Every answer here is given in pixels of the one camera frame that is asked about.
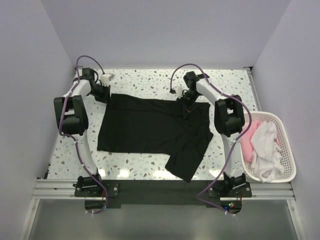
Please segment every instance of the black cloth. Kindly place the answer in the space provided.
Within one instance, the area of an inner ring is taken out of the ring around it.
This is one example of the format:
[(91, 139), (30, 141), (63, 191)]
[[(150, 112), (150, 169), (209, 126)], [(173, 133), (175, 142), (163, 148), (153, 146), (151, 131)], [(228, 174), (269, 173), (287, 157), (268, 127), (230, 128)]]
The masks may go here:
[(98, 135), (98, 151), (168, 154), (165, 168), (190, 182), (213, 134), (208, 103), (183, 118), (176, 101), (112, 94)]

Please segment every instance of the wall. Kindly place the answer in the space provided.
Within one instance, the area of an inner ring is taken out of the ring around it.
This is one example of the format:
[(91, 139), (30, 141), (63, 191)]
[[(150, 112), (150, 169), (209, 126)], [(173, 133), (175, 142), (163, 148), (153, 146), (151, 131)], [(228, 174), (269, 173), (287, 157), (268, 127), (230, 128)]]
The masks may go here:
[(70, 59), (88, 54), (107, 68), (253, 66), (290, 2), (41, 1)]
[(253, 68), (264, 111), (286, 128), (297, 165), (292, 186), (309, 240), (320, 239), (320, 1), (292, 0)]
[(53, 99), (73, 66), (39, 0), (1, 1), (0, 32), (0, 239), (16, 240), (57, 135)]

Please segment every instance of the speckled white surface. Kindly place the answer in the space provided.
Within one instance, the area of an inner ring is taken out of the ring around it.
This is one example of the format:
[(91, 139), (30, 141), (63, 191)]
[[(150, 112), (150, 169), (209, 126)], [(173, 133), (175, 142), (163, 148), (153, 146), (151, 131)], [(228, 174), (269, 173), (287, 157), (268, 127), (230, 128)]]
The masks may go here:
[[(172, 86), (185, 86), (183, 76), (190, 69), (177, 72)], [(175, 100), (169, 93), (170, 76), (173, 69), (108, 69), (106, 73), (115, 75), (112, 80), (112, 93), (128, 94), (143, 99)], [(239, 94), (250, 111), (256, 111), (256, 103), (246, 70), (205, 70), (213, 84), (227, 94)], [(198, 102), (207, 102), (203, 96)], [(127, 180), (178, 180), (165, 169), (169, 159), (166, 154), (148, 153), (111, 153), (97, 151), (100, 126), (106, 105), (95, 101), (94, 97), (84, 99), (89, 118), (87, 132), (91, 154), (103, 179)], [(221, 136), (214, 127), (214, 107), (210, 107), (210, 130), (213, 138), (204, 158), (193, 176), (193, 180), (212, 180), (218, 175), (225, 163), (225, 154)], [(58, 136), (50, 159), (48, 179), (77, 179), (78, 166), (69, 142)]]

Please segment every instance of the laundry basket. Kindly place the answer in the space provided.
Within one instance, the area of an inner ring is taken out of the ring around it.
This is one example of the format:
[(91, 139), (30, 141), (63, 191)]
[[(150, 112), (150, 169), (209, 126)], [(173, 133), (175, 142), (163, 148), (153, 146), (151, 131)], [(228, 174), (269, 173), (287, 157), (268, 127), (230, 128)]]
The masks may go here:
[[(276, 115), (264, 112), (264, 111), (253, 111), (251, 112), (252, 115), (252, 121), (258, 120), (258, 121), (267, 121), (267, 122), (273, 122), (275, 123), (276, 130), (277, 130), (277, 136), (279, 139), (280, 146), (282, 148), (281, 152), (281, 160), (280, 163), (284, 167), (284, 173), (283, 177), (281, 179), (276, 179), (269, 181), (268, 183), (286, 183), (290, 182), (294, 177), (296, 176), (297, 169), (296, 164), (294, 160), (294, 156), (292, 155), (289, 140), (285, 131), (285, 127)], [(249, 116), (248, 113), (244, 114), (245, 124), (247, 125), (249, 123)], [(254, 171), (251, 169), (251, 162), (245, 162), (244, 158), (242, 156), (241, 152), (241, 159), (242, 159), (242, 165), (245, 173), (247, 176), (253, 180), (261, 182), (261, 180), (255, 176)]]

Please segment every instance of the purple cable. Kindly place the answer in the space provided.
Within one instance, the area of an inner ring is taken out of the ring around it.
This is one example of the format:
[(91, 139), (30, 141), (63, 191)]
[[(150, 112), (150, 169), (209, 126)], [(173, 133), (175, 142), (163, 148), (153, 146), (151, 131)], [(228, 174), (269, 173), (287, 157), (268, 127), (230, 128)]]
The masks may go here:
[(235, 141), (234, 141), (234, 143), (233, 143), (232, 146), (231, 146), (231, 149), (230, 149), (230, 152), (229, 152), (229, 154), (228, 154), (228, 157), (226, 158), (225, 164), (223, 165), (220, 173), (218, 174), (218, 176), (217, 176), (205, 189), (203, 189), (203, 190), (196, 196), (196, 198), (197, 198), (199, 201), (204, 202), (204, 203), (209, 204), (209, 205), (212, 205), (212, 206), (214, 206), (214, 207), (216, 207), (216, 208), (218, 208), (218, 209), (226, 212), (227, 214), (232, 214), (231, 212), (226, 211), (226, 210), (223, 209), (221, 206), (219, 206), (219, 205), (217, 205), (217, 204), (214, 204), (213, 202), (210, 202), (210, 201), (201, 199), (200, 196), (201, 196), (202, 194), (204, 194), (206, 191), (208, 191), (208, 189), (211, 188), (211, 187), (217, 182), (217, 180), (219, 179), (219, 177), (221, 176), (221, 174), (225, 171), (225, 169), (226, 169), (226, 167), (227, 167), (227, 164), (228, 164), (228, 162), (229, 162), (229, 160), (230, 160), (231, 154), (232, 154), (232, 152), (233, 152), (233, 150), (234, 150), (234, 148), (235, 148), (235, 146), (236, 146), (237, 141), (238, 141), (238, 140), (249, 130), (249, 128), (251, 127), (251, 124), (252, 124), (252, 116), (251, 116), (251, 113), (250, 113), (249, 109), (247, 108), (247, 106), (246, 106), (242, 101), (240, 101), (239, 99), (237, 99), (237, 98), (235, 98), (235, 97), (233, 97), (233, 96), (230, 96), (230, 95), (228, 95), (228, 94), (225, 94), (225, 93), (223, 93), (222, 91), (220, 91), (218, 88), (216, 88), (216, 87), (209, 81), (209, 79), (207, 78), (207, 75), (206, 75), (205, 72), (201, 69), (201, 67), (199, 67), (198, 65), (196, 65), (196, 64), (194, 64), (194, 63), (186, 63), (186, 64), (183, 64), (183, 65), (179, 66), (176, 70), (174, 70), (174, 72), (173, 72), (173, 74), (172, 74), (172, 76), (171, 76), (170, 90), (172, 90), (172, 81), (173, 81), (173, 78), (174, 78), (174, 76), (175, 76), (175, 73), (176, 73), (180, 68), (185, 67), (185, 66), (194, 66), (194, 67), (198, 68), (198, 69), (200, 70), (200, 72), (203, 74), (206, 82), (207, 82), (215, 91), (217, 91), (219, 94), (221, 94), (221, 95), (224, 96), (224, 97), (233, 99), (233, 100), (237, 101), (238, 103), (240, 103), (240, 104), (244, 107), (244, 109), (247, 111), (248, 116), (249, 116), (249, 124), (248, 124), (248, 127), (247, 127), (241, 134), (239, 134), (239, 136), (237, 136), (237, 137), (235, 138)]
[(62, 113), (61, 113), (61, 118), (60, 118), (60, 122), (59, 122), (59, 134), (61, 136), (64, 136), (64, 137), (67, 137), (67, 138), (72, 138), (73, 141), (75, 142), (75, 150), (76, 150), (76, 155), (78, 156), (78, 159), (79, 159), (79, 162), (80, 164), (83, 166), (84, 170), (86, 171), (86, 173), (100, 186), (102, 187), (104, 193), (105, 193), (105, 202), (104, 202), (104, 205), (103, 207), (98, 210), (98, 211), (92, 211), (92, 214), (98, 214), (98, 213), (101, 213), (107, 206), (107, 203), (108, 203), (108, 192), (107, 192), (107, 189), (105, 188), (105, 186), (99, 182), (91, 173), (90, 171), (87, 169), (86, 165), (84, 164), (84, 162), (82, 161), (82, 158), (80, 156), (80, 152), (79, 152), (79, 147), (78, 147), (78, 142), (77, 142), (77, 139), (70, 135), (70, 134), (64, 134), (62, 132), (62, 123), (63, 123), (63, 119), (65, 118), (65, 113), (66, 113), (66, 108), (67, 108), (67, 102), (68, 102), (68, 98), (71, 96), (71, 94), (73, 93), (73, 91), (76, 89), (76, 87), (79, 85), (80, 83), (80, 74), (79, 74), (79, 65), (78, 65), (78, 62), (79, 62), (79, 59), (81, 58), (89, 58), (89, 59), (92, 59), (93, 61), (95, 61), (99, 67), (101, 68), (102, 72), (104, 72), (102, 66), (92, 57), (90, 56), (87, 56), (87, 55), (81, 55), (80, 57), (78, 57), (78, 59), (76, 60), (76, 64), (75, 64), (75, 70), (76, 70), (76, 74), (77, 74), (77, 83), (71, 88), (70, 90), (70, 93), (64, 98), (64, 102), (63, 102), (63, 107), (62, 107)]

